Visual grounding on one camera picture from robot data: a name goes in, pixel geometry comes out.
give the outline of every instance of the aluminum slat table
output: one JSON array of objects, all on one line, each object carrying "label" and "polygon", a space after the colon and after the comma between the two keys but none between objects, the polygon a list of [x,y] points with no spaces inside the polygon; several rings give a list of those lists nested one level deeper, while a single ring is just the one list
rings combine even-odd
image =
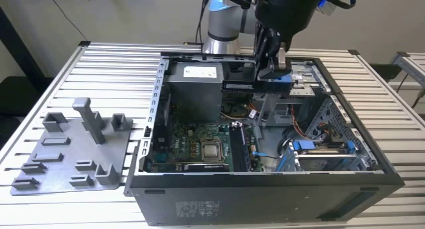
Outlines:
[{"label": "aluminum slat table", "polygon": [[425,88],[425,53],[397,52],[393,64],[398,65]]},{"label": "aluminum slat table", "polygon": [[[136,201],[117,190],[12,197],[10,182],[42,134],[46,112],[77,117],[74,97],[90,97],[105,117],[125,113],[134,120],[121,182],[142,137],[148,103],[161,51],[198,52],[192,45],[92,43],[78,47],[0,151],[0,225],[12,229],[148,228]],[[241,49],[244,54],[252,48]],[[318,57],[340,83],[370,134],[406,186],[346,223],[193,226],[194,228],[362,228],[425,227],[425,123],[359,55],[343,50],[293,49],[289,56]]]}]

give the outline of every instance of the black wire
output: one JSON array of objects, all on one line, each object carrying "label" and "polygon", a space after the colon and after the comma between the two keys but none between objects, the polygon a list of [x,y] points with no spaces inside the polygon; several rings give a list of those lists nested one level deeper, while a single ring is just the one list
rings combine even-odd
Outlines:
[{"label": "black wire", "polygon": [[198,34],[200,34],[200,28],[201,28],[201,19],[202,19],[202,9],[204,9],[205,0],[201,2],[201,11],[200,11],[200,19],[198,19],[198,25],[197,25],[197,32],[194,34],[194,43],[198,42]]},{"label": "black wire", "polygon": [[280,157],[272,157],[272,156],[262,156],[262,157],[268,157],[268,158],[273,158],[273,159],[280,159]]},{"label": "black wire", "polygon": [[198,42],[198,36],[200,36],[200,42],[202,44],[202,18],[204,18],[204,12],[205,12],[205,7],[208,5],[209,0],[202,0],[201,3],[201,13],[200,13],[200,20],[198,20],[198,26],[197,26],[197,32],[194,36],[194,42]]},{"label": "black wire", "polygon": [[414,100],[413,105],[411,105],[411,109],[414,108],[414,106],[417,106],[418,102],[419,102],[419,97],[417,97],[417,99]]},{"label": "black wire", "polygon": [[355,0],[350,0],[350,4],[342,2],[341,0],[326,0],[326,1],[342,9],[350,9],[351,7],[355,6]]},{"label": "black wire", "polygon": [[64,14],[65,19],[66,19],[68,22],[73,25],[74,29],[80,32],[81,36],[82,36],[84,39],[86,40],[86,38],[85,38],[85,36],[84,36],[84,34],[82,34],[82,32],[80,31],[80,29],[77,28],[77,26],[73,24],[73,22],[72,22],[72,21],[69,20],[69,18],[66,17],[66,14],[64,13],[62,9],[60,8],[57,2],[56,2],[54,0],[52,0],[52,1],[53,1],[53,3],[56,4],[56,6],[57,6],[58,10],[61,11],[61,13]]},{"label": "black wire", "polygon": [[285,139],[288,137],[288,134],[290,133],[290,131],[293,131],[293,125],[288,126],[284,131],[281,132],[281,137]]},{"label": "black wire", "polygon": [[397,88],[397,90],[395,90],[397,93],[398,93],[398,90],[399,90],[399,88],[401,88],[401,85],[403,84],[403,82],[405,82],[407,76],[409,76],[409,74],[406,73],[403,79],[402,79],[401,82],[399,82],[398,88]]}]

